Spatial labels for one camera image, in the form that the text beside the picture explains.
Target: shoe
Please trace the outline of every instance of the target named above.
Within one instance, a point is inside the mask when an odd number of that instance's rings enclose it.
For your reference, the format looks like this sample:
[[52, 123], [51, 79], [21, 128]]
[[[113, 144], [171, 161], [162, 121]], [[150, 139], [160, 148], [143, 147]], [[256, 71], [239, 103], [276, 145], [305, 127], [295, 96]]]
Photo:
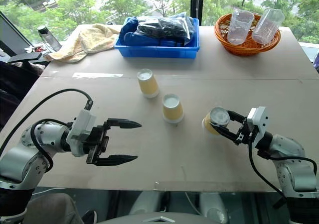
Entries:
[[82, 217], [84, 224], [96, 224], [98, 215], [96, 211], [89, 210]]

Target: clear plastic cup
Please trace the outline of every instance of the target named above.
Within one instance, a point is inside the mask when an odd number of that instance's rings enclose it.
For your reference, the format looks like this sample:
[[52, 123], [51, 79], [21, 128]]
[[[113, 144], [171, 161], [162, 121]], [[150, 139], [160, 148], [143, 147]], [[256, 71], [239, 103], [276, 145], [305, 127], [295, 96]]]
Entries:
[[253, 31], [252, 37], [254, 41], [263, 45], [271, 42], [284, 20], [285, 15], [280, 9], [266, 9]]
[[235, 10], [231, 16], [227, 39], [230, 43], [239, 45], [244, 43], [249, 32], [254, 15], [245, 10]]
[[211, 134], [213, 135], [220, 135], [211, 125], [210, 123], [216, 123], [220, 126], [227, 127], [230, 122], [230, 117], [227, 112], [222, 107], [215, 107], [213, 108], [203, 119], [202, 126], [205, 127]]

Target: black cable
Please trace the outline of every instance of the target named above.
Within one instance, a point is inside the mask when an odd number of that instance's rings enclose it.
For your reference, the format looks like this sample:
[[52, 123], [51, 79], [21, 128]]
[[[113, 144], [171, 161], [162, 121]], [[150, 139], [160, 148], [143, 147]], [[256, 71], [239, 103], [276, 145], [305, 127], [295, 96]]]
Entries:
[[255, 166], [255, 163], [254, 163], [254, 160], [253, 160], [253, 151], [252, 151], [252, 138], [251, 136], [249, 137], [249, 142], [248, 142], [248, 154], [249, 154], [249, 161], [250, 161], [250, 164], [253, 168], [253, 170], [255, 171], [255, 173], [265, 182], [267, 183], [272, 189], [274, 189], [277, 193], [279, 193], [283, 198], [286, 199], [285, 197], [285, 194], [280, 191], [278, 188], [276, 188], [271, 182], [269, 182], [256, 168]]
[[281, 161], [281, 160], [289, 160], [289, 159], [295, 159], [295, 160], [304, 160], [308, 161], [313, 164], [314, 166], [314, 173], [317, 175], [317, 164], [310, 158], [304, 158], [304, 157], [294, 157], [294, 156], [287, 156], [287, 157], [280, 157], [280, 158], [275, 158], [275, 157], [269, 157], [269, 159], [274, 160], [274, 161]]
[[30, 136], [31, 136], [31, 140], [34, 144], [34, 146], [39, 150], [39, 152], [48, 160], [49, 162], [49, 166], [47, 167], [46, 171], [45, 172], [48, 172], [50, 171], [52, 168], [53, 168], [53, 160], [51, 158], [51, 156], [41, 147], [41, 145], [38, 143], [37, 139], [36, 139], [36, 136], [35, 136], [35, 128], [43, 123], [43, 122], [55, 122], [55, 123], [58, 123], [58, 124], [61, 124], [61, 125], [64, 125], [64, 126], [67, 126], [66, 123], [64, 122], [61, 122], [61, 121], [58, 121], [56, 119], [52, 119], [52, 118], [45, 118], [45, 119], [42, 119], [42, 120], [39, 120], [38, 122], [34, 123], [31, 127], [31, 130], [30, 130]]
[[64, 90], [60, 90], [60, 91], [57, 91], [53, 94], [50, 94], [48, 97], [44, 98], [43, 100], [41, 100], [35, 107], [33, 107], [33, 109], [31, 109], [29, 111], [29, 113], [27, 113], [21, 120], [20, 122], [13, 128], [13, 130], [11, 130], [11, 132], [9, 133], [9, 135], [6, 137], [5, 141], [3, 142], [2, 146], [0, 147], [0, 157], [2, 156], [2, 153], [6, 147], [6, 145], [8, 144], [9, 140], [11, 139], [11, 137], [13, 136], [13, 134], [16, 132], [16, 130], [23, 124], [23, 122], [25, 122], [25, 120], [27, 118], [29, 118], [29, 116], [37, 109], [39, 108], [44, 102], [46, 102], [48, 99], [60, 94], [60, 93], [63, 93], [63, 92], [68, 92], [68, 91], [76, 91], [76, 92], [79, 92], [83, 95], [85, 95], [85, 97], [88, 99], [87, 103], [86, 103], [86, 106], [84, 109], [86, 110], [90, 110], [91, 107], [92, 107], [92, 104], [93, 104], [93, 101], [91, 99], [91, 97], [84, 91], [82, 90], [78, 90], [78, 89], [64, 89]]

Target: wicker basket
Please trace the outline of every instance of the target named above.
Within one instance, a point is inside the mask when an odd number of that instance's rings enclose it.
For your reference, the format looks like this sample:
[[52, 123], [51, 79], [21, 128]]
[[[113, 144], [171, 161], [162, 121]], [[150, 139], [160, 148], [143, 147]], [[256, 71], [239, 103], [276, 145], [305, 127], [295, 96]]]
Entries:
[[260, 44], [253, 40], [251, 34], [261, 17], [260, 15], [257, 15], [257, 14], [254, 14], [255, 19], [253, 20], [253, 23], [250, 26], [247, 39], [244, 43], [240, 45], [234, 45], [228, 42], [227, 34], [228, 34], [229, 25], [230, 25], [231, 15], [232, 14], [230, 13], [220, 17], [215, 25], [215, 35], [217, 39], [229, 52], [238, 56], [250, 56], [250, 55], [257, 54], [259, 52], [269, 51], [270, 49], [273, 49], [279, 43], [281, 38], [279, 30], [277, 30], [272, 41], [266, 45]]

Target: paper cup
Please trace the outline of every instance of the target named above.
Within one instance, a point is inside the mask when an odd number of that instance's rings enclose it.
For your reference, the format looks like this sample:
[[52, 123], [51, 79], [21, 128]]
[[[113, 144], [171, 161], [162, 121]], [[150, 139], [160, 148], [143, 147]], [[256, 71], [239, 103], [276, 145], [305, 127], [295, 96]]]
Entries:
[[164, 96], [163, 118], [169, 123], [178, 123], [184, 118], [183, 107], [177, 95], [168, 94]]
[[153, 98], [159, 94], [158, 84], [150, 69], [141, 69], [137, 76], [141, 91], [146, 98]]
[[230, 122], [230, 117], [227, 110], [223, 109], [222, 107], [215, 107], [213, 108], [203, 119], [202, 125], [214, 135], [220, 135], [212, 126], [211, 122], [219, 124], [223, 127], [227, 127]]

